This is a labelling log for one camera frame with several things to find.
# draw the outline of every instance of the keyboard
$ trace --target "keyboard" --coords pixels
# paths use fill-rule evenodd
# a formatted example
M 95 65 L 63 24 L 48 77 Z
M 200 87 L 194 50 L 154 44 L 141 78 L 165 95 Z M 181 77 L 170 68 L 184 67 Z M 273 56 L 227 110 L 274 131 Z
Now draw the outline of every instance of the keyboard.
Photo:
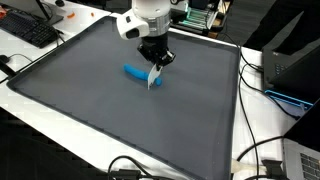
M 303 177 L 306 180 L 320 180 L 319 160 L 301 153 Z
M 286 70 L 288 67 L 280 64 L 275 64 L 276 75 L 282 73 L 282 71 Z
M 7 12 L 0 19 L 0 29 L 38 48 L 43 48 L 58 38 L 56 30 L 50 25 L 14 11 Z

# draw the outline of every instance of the desk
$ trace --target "desk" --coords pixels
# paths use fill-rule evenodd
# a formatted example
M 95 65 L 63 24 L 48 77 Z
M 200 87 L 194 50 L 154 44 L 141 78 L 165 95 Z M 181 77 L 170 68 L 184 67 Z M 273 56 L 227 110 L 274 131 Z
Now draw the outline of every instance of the desk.
M 81 12 L 86 11 L 90 13 L 91 11 L 98 11 L 102 16 L 107 16 L 110 14 L 72 3 L 68 3 L 65 8 L 71 8 L 72 10 L 77 12 L 80 12 L 80 10 Z M 55 26 L 57 28 L 60 27 L 60 30 L 67 32 L 67 36 L 69 36 L 68 38 L 71 38 L 76 33 L 81 32 L 81 30 L 85 27 L 85 25 L 78 26 L 79 29 L 70 27 L 72 25 L 66 25 L 66 21 L 68 20 L 66 19 L 65 21 L 60 22 Z M 87 23 L 81 24 L 86 24 L 87 26 L 89 26 L 94 21 L 95 20 L 88 20 Z M 195 38 L 205 39 L 216 43 L 227 44 L 221 41 L 194 35 L 176 29 L 170 29 L 170 31 L 193 36 Z M 9 43 L 9 45 L 4 45 L 6 43 L 1 43 L 0 45 L 1 52 L 6 55 L 10 55 L 13 53 L 22 53 L 25 55 L 29 55 L 32 59 L 37 59 L 38 57 L 55 47 L 52 44 L 42 50 L 36 49 L 2 31 L 0 31 L 0 37 L 5 38 L 6 43 Z M 250 49 L 243 49 L 243 53 L 250 63 L 261 63 L 261 52 L 253 51 Z M 17 57 L 17 59 L 15 59 L 12 64 L 9 65 L 16 70 L 26 65 L 26 63 L 27 62 L 25 62 L 23 59 L 18 59 Z M 261 77 L 253 70 L 247 68 L 244 73 L 244 78 L 253 86 L 258 88 L 261 87 Z M 284 115 L 271 101 L 254 92 L 253 90 L 245 87 L 245 85 L 242 86 L 242 95 L 244 105 L 248 113 L 249 121 L 251 123 L 257 141 L 282 135 L 294 124 L 295 121 Z M 0 84 L 0 96 L 0 107 L 12 113 L 39 132 L 48 136 L 60 145 L 64 146 L 69 151 L 73 152 L 77 156 L 83 158 L 84 160 L 101 170 L 106 171 L 110 162 L 115 157 L 119 155 L 128 155 L 143 163 L 146 167 L 148 167 L 148 170 L 153 175 L 167 176 L 174 179 L 188 179 L 179 172 L 157 161 L 156 159 L 153 159 L 152 157 L 141 153 L 140 151 L 122 144 L 119 141 L 106 136 L 105 134 L 95 131 L 94 129 L 87 127 L 75 120 L 72 120 L 71 118 L 66 117 L 54 110 L 51 110 L 39 103 L 16 94 L 15 92 L 9 90 L 5 83 Z M 240 109 L 239 101 L 237 101 L 233 132 L 232 157 L 236 158 L 244 149 L 246 149 L 250 145 L 252 145 L 251 136 L 249 134 L 249 130 L 245 122 L 243 113 Z M 280 141 L 262 145 L 258 148 L 258 150 L 260 157 L 282 160 Z M 243 159 L 243 162 L 255 164 L 254 151 L 250 152 Z M 134 166 L 126 160 L 117 162 L 114 167 L 130 169 L 134 168 Z M 235 179 L 242 180 L 253 175 L 255 175 L 254 171 L 243 171 L 236 174 Z

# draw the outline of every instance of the computer monitor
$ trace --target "computer monitor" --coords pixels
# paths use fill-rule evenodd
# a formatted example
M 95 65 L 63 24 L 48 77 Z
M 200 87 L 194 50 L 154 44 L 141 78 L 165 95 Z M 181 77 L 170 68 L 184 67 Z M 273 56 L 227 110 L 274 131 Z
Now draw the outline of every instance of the computer monitor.
M 50 24 L 54 24 L 63 19 L 63 16 L 55 14 L 54 8 L 51 8 L 49 4 L 46 5 L 48 5 L 47 7 L 50 9 L 47 8 L 46 10 L 40 0 L 0 0 L 0 4 L 30 13 L 41 19 L 47 20 Z

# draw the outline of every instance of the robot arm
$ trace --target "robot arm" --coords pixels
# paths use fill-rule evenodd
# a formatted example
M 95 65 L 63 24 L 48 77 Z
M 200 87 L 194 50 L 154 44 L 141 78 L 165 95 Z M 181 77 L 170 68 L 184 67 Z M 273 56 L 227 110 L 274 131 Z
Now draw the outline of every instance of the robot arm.
M 132 9 L 117 18 L 120 36 L 142 38 L 138 51 L 160 71 L 175 55 L 168 48 L 170 0 L 133 0 Z

